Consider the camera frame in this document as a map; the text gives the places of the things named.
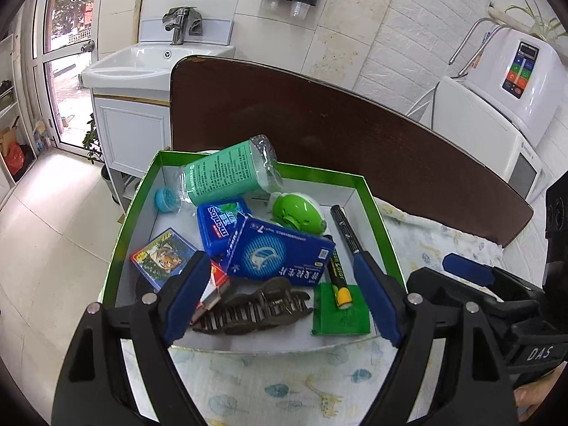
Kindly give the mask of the small potted plant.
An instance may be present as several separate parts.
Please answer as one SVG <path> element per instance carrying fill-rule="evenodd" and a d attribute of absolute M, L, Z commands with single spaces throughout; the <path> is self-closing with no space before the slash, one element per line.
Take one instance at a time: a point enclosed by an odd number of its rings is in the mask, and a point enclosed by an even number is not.
<path fill-rule="evenodd" d="M 91 113 L 91 119 L 88 121 L 88 131 L 82 141 L 83 148 L 87 151 L 87 159 L 92 163 L 104 163 L 102 147 L 99 141 L 97 127 L 94 119 L 94 113 Z"/>

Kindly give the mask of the dark brown hair claw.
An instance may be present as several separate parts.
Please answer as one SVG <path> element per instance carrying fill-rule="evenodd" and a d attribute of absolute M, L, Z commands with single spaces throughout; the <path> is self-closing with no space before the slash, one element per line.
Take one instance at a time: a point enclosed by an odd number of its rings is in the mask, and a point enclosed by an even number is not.
<path fill-rule="evenodd" d="M 283 277 L 265 282 L 254 293 L 239 293 L 203 313 L 192 331 L 204 335 L 246 335 L 284 327 L 310 316 L 310 295 Z"/>

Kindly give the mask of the green mosquito repellent device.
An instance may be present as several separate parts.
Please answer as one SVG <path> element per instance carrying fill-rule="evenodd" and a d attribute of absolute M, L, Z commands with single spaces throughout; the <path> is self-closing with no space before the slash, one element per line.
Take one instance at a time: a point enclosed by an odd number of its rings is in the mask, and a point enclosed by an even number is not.
<path fill-rule="evenodd" d="M 316 236 L 326 231 L 321 205 L 307 194 L 274 192 L 269 197 L 268 210 L 272 221 L 281 226 Z"/>

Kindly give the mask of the chrome faucet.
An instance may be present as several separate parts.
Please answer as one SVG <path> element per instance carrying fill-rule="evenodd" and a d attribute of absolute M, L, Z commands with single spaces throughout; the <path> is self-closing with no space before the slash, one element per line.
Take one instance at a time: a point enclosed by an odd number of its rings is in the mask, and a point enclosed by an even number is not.
<path fill-rule="evenodd" d="M 201 13 L 195 7 L 170 8 L 162 17 L 165 31 L 172 32 L 172 45 L 181 45 L 185 37 L 203 35 Z"/>

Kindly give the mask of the glass balcony door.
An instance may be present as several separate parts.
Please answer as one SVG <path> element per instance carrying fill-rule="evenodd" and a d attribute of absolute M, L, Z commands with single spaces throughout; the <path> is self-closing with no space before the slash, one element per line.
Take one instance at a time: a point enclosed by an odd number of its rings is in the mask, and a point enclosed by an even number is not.
<path fill-rule="evenodd" d="M 82 81 L 95 50 L 94 0 L 35 0 L 33 78 L 53 145 L 85 157 L 92 95 Z"/>

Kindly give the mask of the white shelving unit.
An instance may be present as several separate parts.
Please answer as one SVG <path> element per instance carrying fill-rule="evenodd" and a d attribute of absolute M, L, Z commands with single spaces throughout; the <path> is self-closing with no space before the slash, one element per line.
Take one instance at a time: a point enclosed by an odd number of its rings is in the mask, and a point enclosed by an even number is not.
<path fill-rule="evenodd" d="M 37 159 L 15 83 L 13 35 L 1 40 L 1 206 Z"/>

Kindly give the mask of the playing card box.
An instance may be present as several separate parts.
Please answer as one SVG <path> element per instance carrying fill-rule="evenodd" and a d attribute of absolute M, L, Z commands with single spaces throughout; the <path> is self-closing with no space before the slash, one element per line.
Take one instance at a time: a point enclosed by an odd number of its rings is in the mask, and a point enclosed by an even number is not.
<path fill-rule="evenodd" d="M 170 277 L 183 271 L 196 252 L 192 243 L 169 228 L 133 253 L 130 260 L 150 286 L 160 290 Z"/>

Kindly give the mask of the clear bottle green label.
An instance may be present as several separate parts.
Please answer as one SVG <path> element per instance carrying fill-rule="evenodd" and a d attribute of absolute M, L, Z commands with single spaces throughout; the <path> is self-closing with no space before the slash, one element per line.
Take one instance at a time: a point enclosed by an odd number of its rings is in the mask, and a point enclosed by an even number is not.
<path fill-rule="evenodd" d="M 257 135 L 180 166 L 157 190 L 154 203 L 162 213 L 176 213 L 189 204 L 198 207 L 249 192 L 271 194 L 282 188 L 276 164 L 269 139 Z"/>

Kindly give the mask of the blue medicine box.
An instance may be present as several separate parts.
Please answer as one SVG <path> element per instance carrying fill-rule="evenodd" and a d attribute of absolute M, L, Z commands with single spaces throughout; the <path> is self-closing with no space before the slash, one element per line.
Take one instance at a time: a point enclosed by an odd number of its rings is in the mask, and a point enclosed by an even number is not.
<path fill-rule="evenodd" d="M 316 286 L 335 251 L 335 242 L 238 215 L 220 265 L 231 277 L 265 282 L 286 278 L 294 286 Z"/>

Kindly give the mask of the green white cardboard tray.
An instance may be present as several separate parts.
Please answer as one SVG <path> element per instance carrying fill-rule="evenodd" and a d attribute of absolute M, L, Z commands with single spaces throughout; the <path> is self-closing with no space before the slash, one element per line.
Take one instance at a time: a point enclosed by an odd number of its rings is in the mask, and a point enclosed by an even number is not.
<path fill-rule="evenodd" d="M 173 228 L 193 246 L 200 245 L 195 209 L 176 214 L 159 213 L 154 203 L 155 192 L 169 183 L 176 170 L 200 157 L 198 153 L 174 151 L 160 151 L 155 155 L 131 201 L 115 245 L 102 294 L 105 306 L 126 306 L 135 301 L 136 284 L 142 274 L 131 256 L 165 229 Z M 305 193 L 322 206 L 348 283 L 354 282 L 353 260 L 331 216 L 330 209 L 334 205 L 342 208 L 364 250 L 371 254 L 383 272 L 396 280 L 403 278 L 382 216 L 364 177 L 296 164 L 279 164 L 278 169 L 284 190 Z M 291 240 L 288 237 L 279 239 L 276 233 L 261 224 L 269 217 L 267 203 L 265 195 L 246 197 L 246 205 L 255 218 L 253 229 L 244 244 L 244 251 L 235 256 L 240 265 L 228 266 L 228 271 L 249 278 L 241 289 L 253 289 L 256 283 L 267 280 L 269 273 L 274 272 L 296 288 L 312 293 L 314 286 L 324 280 L 324 275 L 316 268 L 327 264 L 331 254 L 327 248 L 305 241 L 299 247 L 299 256 L 294 259 Z M 209 351 L 277 353 L 316 350 L 351 340 L 348 335 L 313 335 L 312 327 L 311 319 L 306 317 L 283 330 L 260 332 L 250 337 L 213 337 L 190 331 L 179 339 L 179 344 Z"/>

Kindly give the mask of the green folded cloth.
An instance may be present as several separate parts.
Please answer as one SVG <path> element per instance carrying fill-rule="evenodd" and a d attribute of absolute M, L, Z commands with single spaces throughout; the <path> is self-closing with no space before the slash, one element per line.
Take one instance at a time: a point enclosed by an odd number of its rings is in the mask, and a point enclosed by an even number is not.
<path fill-rule="evenodd" d="M 314 289 L 314 312 L 312 335 L 369 335 L 371 332 L 370 311 L 361 290 L 356 285 L 348 285 L 353 302 L 346 309 L 340 309 L 335 300 L 333 287 L 321 283 Z"/>

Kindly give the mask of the white microwave oven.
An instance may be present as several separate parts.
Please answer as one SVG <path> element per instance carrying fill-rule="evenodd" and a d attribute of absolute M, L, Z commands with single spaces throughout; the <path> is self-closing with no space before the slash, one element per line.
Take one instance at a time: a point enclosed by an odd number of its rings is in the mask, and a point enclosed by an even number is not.
<path fill-rule="evenodd" d="M 420 123 L 491 169 L 526 202 L 548 182 L 542 160 L 522 133 L 460 81 L 441 78 Z"/>

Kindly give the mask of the black marker yellow cap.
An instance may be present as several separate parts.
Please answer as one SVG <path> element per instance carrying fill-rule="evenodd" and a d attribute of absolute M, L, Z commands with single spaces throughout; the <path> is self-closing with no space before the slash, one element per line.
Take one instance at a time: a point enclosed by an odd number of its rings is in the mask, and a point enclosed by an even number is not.
<path fill-rule="evenodd" d="M 361 313 L 366 310 L 366 304 L 353 275 L 353 254 L 359 253 L 362 246 L 341 206 L 333 205 L 327 217 L 330 222 L 329 235 L 335 242 L 328 281 L 333 286 L 336 305 L 341 310 L 353 308 Z"/>

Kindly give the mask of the red white small box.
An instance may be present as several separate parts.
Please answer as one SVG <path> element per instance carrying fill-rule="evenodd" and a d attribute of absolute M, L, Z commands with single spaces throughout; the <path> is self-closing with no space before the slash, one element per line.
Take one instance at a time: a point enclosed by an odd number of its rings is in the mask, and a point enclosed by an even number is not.
<path fill-rule="evenodd" d="M 211 262 L 210 280 L 204 289 L 200 301 L 192 315 L 191 324 L 194 325 L 206 312 L 211 311 L 222 300 L 222 294 L 230 289 L 230 277 L 214 261 Z"/>

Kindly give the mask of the white sink vanity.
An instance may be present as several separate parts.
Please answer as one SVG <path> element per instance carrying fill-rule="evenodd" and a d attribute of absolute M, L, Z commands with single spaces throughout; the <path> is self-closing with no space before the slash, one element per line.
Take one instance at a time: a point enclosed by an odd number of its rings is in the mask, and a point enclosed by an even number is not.
<path fill-rule="evenodd" d="M 192 55 L 232 58 L 233 21 L 203 20 L 203 35 L 174 45 L 158 18 L 142 22 L 141 38 L 95 62 L 82 73 L 91 91 L 103 159 L 116 200 L 127 209 L 155 154 L 172 147 L 170 76 Z"/>

